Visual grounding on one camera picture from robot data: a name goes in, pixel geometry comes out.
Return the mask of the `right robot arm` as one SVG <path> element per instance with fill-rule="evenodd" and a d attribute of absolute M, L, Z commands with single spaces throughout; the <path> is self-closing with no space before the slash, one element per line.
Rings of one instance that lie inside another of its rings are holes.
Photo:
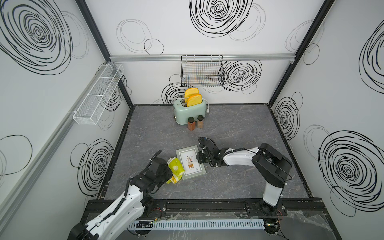
<path fill-rule="evenodd" d="M 290 175 L 293 164 L 288 157 L 267 143 L 253 149 L 219 149 L 211 138 L 199 137 L 198 142 L 201 150 L 197 160 L 200 164 L 208 163 L 212 168 L 255 167 L 266 181 L 263 197 L 259 201 L 260 211 L 266 216 L 276 213 L 283 189 L 293 179 Z"/>

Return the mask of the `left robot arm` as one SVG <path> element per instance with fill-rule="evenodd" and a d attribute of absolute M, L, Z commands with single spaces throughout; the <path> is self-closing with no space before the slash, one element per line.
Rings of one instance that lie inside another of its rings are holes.
<path fill-rule="evenodd" d="M 129 178 L 124 192 L 85 225 L 78 223 L 70 231 L 69 240 L 115 240 L 131 223 L 143 214 L 150 215 L 153 197 L 173 173 L 167 161 L 157 151 L 138 175 Z"/>

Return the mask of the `green picture frame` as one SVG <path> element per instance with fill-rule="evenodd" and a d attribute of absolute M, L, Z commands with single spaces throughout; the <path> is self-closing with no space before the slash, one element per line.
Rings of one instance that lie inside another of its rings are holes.
<path fill-rule="evenodd" d="M 177 157 L 185 170 L 182 177 L 183 180 L 196 178 L 207 173 L 205 166 L 198 162 L 198 152 L 197 146 L 176 150 Z"/>

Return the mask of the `yellow green cloth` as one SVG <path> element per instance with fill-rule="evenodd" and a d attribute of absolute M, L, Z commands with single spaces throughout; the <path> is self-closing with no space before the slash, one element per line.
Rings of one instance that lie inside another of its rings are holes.
<path fill-rule="evenodd" d="M 185 173 L 184 167 L 178 158 L 169 158 L 167 164 L 172 171 L 172 177 L 167 181 L 167 184 L 176 184 L 182 179 Z"/>

